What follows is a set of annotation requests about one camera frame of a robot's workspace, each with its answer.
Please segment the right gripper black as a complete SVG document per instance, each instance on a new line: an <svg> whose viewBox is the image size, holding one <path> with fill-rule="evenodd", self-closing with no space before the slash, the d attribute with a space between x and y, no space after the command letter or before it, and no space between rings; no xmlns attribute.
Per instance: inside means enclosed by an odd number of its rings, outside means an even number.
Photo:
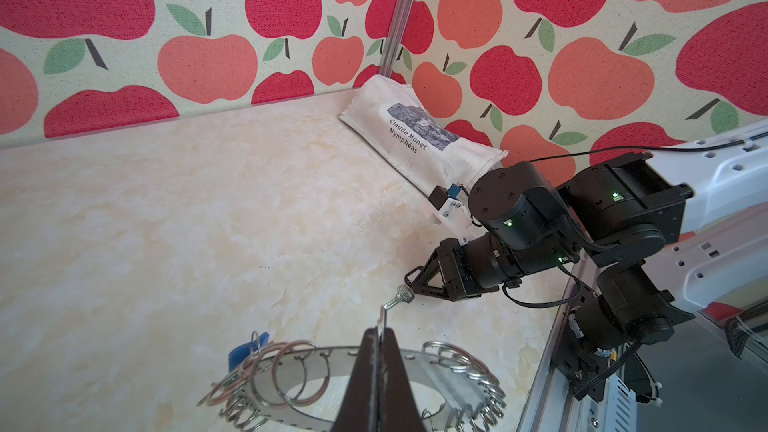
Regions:
<svg viewBox="0 0 768 432"><path fill-rule="evenodd" d="M490 242L481 237L461 245L445 239L423 266L404 277L415 295L457 302L499 291L490 259Z"/></svg>

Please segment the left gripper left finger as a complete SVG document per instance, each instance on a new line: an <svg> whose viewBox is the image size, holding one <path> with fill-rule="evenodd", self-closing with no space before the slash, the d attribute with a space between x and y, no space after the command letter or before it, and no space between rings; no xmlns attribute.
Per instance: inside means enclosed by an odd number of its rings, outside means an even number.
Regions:
<svg viewBox="0 0 768 432"><path fill-rule="evenodd" d="M380 341L367 329L352 368L332 432L375 432L379 429Z"/></svg>

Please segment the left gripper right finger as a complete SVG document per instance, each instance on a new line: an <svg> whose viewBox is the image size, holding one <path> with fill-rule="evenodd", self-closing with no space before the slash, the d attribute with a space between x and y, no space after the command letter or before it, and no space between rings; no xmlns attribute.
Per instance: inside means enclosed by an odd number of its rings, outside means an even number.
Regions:
<svg viewBox="0 0 768 432"><path fill-rule="evenodd" d="M424 432L401 351L390 328L378 347L377 427L383 432Z"/></svg>

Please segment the metal disc with key rings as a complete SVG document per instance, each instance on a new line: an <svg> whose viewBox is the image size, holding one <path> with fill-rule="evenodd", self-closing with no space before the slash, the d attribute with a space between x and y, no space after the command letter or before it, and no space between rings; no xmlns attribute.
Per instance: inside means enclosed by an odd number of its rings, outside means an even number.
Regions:
<svg viewBox="0 0 768 432"><path fill-rule="evenodd" d="M371 328L357 346L321 347L267 335L233 349L199 405L238 431L270 423L302 431L490 431L506 394L477 357L443 341L418 350Z"/></svg>

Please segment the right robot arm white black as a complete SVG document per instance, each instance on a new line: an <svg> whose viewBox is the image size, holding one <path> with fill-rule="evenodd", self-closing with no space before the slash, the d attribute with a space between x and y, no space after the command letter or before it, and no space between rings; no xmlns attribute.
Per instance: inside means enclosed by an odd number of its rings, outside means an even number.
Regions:
<svg viewBox="0 0 768 432"><path fill-rule="evenodd" d="M553 268L597 268L565 299L554 354L576 398L601 400L615 349L669 340L719 297L767 273L767 124L676 147L624 146L560 186L531 162L487 172L468 195L468 242L443 240L406 275L457 302Z"/></svg>

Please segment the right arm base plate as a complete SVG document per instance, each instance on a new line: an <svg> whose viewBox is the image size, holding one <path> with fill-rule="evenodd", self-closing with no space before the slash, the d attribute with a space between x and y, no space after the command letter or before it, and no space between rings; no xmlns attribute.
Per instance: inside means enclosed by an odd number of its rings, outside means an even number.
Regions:
<svg viewBox="0 0 768 432"><path fill-rule="evenodd" d="M554 364L565 375L576 400L589 397L601 402L605 398L609 378L624 365L626 356L620 349L628 341L599 309L582 305L567 313Z"/></svg>

